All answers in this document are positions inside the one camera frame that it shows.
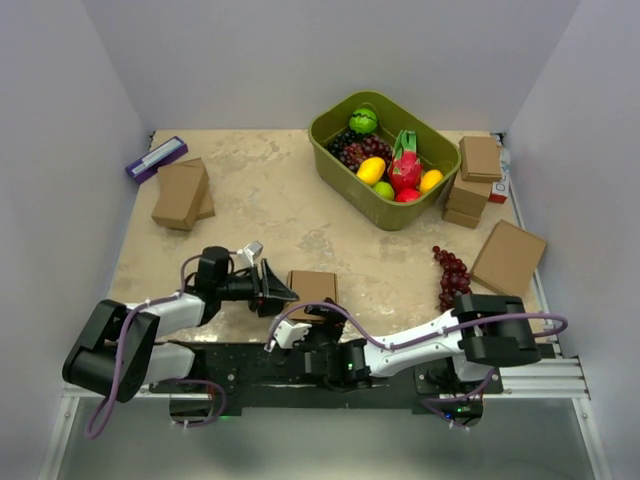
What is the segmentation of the brown cardboard box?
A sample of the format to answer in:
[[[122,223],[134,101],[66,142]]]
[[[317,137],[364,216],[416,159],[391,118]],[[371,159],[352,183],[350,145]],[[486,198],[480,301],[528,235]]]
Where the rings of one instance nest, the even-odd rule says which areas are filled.
[[[291,270],[287,277],[289,288],[299,300],[290,303],[293,308],[303,303],[318,303],[330,298],[338,302],[338,277],[332,272]]]

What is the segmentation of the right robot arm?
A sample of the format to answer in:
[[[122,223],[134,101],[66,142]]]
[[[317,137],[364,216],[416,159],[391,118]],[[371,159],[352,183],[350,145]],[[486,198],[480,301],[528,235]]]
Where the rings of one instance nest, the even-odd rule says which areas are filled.
[[[304,352],[305,374],[336,389],[445,363],[448,386],[466,393],[501,368],[542,359],[522,300],[500,295],[458,296],[437,318],[385,337],[342,342],[308,325],[296,346]]]

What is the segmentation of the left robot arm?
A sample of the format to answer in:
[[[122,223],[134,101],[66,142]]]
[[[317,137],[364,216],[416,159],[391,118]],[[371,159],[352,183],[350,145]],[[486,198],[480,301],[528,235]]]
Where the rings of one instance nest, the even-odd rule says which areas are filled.
[[[64,381],[120,403],[145,384],[170,379],[185,392],[200,390],[205,365],[189,348],[159,345],[158,338],[208,323],[224,301],[245,301],[266,317],[299,300],[265,259],[235,272],[233,256],[224,247],[205,248],[194,257],[196,271],[183,273],[180,288],[167,297],[139,304],[100,301],[63,364]]]

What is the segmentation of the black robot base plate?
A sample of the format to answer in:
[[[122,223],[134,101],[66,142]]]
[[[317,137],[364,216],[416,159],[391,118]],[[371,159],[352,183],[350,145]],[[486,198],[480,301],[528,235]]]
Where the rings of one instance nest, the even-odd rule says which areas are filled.
[[[450,359],[406,368],[390,378],[364,373],[359,340],[324,342],[314,349],[265,351],[259,343],[192,343],[195,353],[186,385],[159,382],[155,394],[171,397],[175,420],[200,420],[213,408],[239,416],[248,408],[408,410],[426,413],[425,402],[456,397],[444,405],[449,418],[481,418],[480,382],[456,378]]]

